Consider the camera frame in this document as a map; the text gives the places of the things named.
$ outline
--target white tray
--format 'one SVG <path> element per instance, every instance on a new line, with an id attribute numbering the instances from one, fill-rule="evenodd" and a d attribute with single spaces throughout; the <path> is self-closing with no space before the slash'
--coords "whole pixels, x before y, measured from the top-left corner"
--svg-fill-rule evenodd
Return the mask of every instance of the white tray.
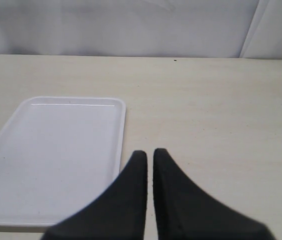
<path id="1" fill-rule="evenodd" d="M 35 97 L 0 131 L 0 226 L 48 227 L 85 207 L 120 170 L 126 105 Z"/>

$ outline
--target tabletop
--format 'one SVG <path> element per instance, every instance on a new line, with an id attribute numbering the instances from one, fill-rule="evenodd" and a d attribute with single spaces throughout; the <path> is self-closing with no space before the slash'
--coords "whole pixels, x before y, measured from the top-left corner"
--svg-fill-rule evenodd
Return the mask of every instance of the tabletop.
<path id="1" fill-rule="evenodd" d="M 162 147 L 205 191 L 282 240 L 282 60 L 0 55 L 0 129 L 34 96 L 125 101 L 121 169 L 133 150 L 149 159 L 144 239 L 157 237 L 151 168 Z M 0 240 L 42 235 L 13 231 L 0 229 Z"/>

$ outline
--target white backdrop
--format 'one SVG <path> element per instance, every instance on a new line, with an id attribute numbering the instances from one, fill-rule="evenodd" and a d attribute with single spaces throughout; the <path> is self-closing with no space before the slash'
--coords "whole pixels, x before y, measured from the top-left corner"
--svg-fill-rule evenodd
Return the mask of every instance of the white backdrop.
<path id="1" fill-rule="evenodd" d="M 0 0 L 0 54 L 282 58 L 282 0 Z"/>

